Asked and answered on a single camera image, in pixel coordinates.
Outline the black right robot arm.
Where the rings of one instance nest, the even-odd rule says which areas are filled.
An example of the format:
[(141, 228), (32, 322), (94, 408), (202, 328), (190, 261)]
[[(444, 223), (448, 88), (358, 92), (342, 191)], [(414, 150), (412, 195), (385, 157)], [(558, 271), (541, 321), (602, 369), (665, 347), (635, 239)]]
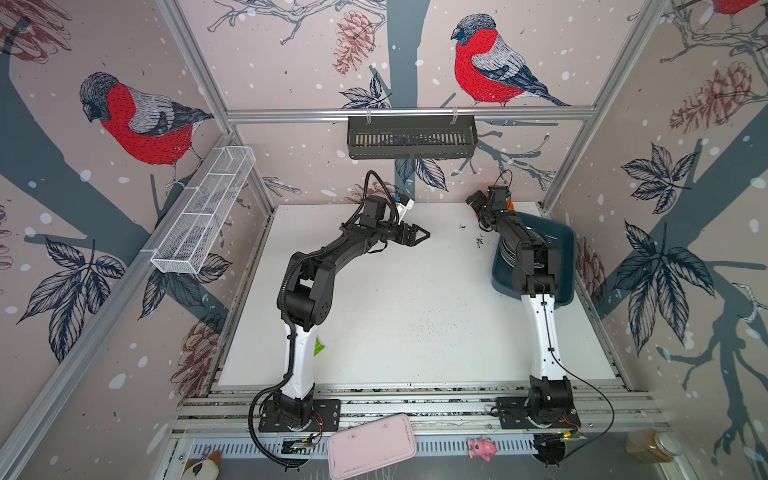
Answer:
[(554, 318), (560, 252), (544, 234), (527, 226), (520, 214), (509, 208), (507, 187), (492, 185), (486, 192), (478, 190), (466, 203), (482, 229), (499, 234), (499, 254), (512, 269), (511, 288), (532, 319), (536, 358), (525, 408), (533, 424), (549, 427), (573, 409), (571, 384), (562, 365)]

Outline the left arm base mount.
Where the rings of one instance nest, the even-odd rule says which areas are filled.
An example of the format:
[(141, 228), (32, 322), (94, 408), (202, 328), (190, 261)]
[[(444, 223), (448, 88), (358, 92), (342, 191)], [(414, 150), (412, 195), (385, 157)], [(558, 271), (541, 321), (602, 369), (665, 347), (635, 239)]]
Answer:
[(319, 433), (337, 432), (340, 425), (341, 402), (337, 399), (315, 400), (308, 420), (290, 419), (278, 409), (275, 402), (269, 400), (263, 413), (259, 416), (258, 431), (260, 433)]

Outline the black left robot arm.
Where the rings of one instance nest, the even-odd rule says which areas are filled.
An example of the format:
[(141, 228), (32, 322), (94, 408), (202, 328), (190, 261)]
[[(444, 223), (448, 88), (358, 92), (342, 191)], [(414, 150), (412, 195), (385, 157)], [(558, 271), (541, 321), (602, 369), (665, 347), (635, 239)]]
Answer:
[(352, 260), (381, 253), (391, 243), (415, 247), (430, 238), (422, 227), (404, 221), (415, 201), (388, 188), (371, 194), (372, 179), (384, 184), (375, 171), (366, 173), (360, 202), (341, 223), (338, 238), (310, 253), (296, 252), (289, 260), (276, 300), (286, 330), (285, 373), (253, 398), (248, 414), (253, 433), (322, 427), (323, 414), (314, 407), (315, 344), (318, 327), (332, 309), (336, 275)]

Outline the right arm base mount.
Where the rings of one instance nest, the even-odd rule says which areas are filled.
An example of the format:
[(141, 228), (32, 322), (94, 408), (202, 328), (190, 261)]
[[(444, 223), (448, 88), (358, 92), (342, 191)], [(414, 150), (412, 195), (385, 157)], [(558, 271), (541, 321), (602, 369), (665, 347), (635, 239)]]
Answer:
[(575, 409), (546, 408), (535, 405), (527, 397), (498, 397), (491, 408), (491, 415), (499, 419), (501, 428), (505, 430), (581, 428)]

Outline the teal rim plate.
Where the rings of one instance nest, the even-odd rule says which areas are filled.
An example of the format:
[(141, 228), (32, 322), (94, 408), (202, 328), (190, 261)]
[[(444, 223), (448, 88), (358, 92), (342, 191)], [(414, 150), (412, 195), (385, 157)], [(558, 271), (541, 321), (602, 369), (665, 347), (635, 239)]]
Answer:
[(514, 268), (517, 261), (516, 250), (504, 237), (500, 238), (499, 252), (504, 262)]

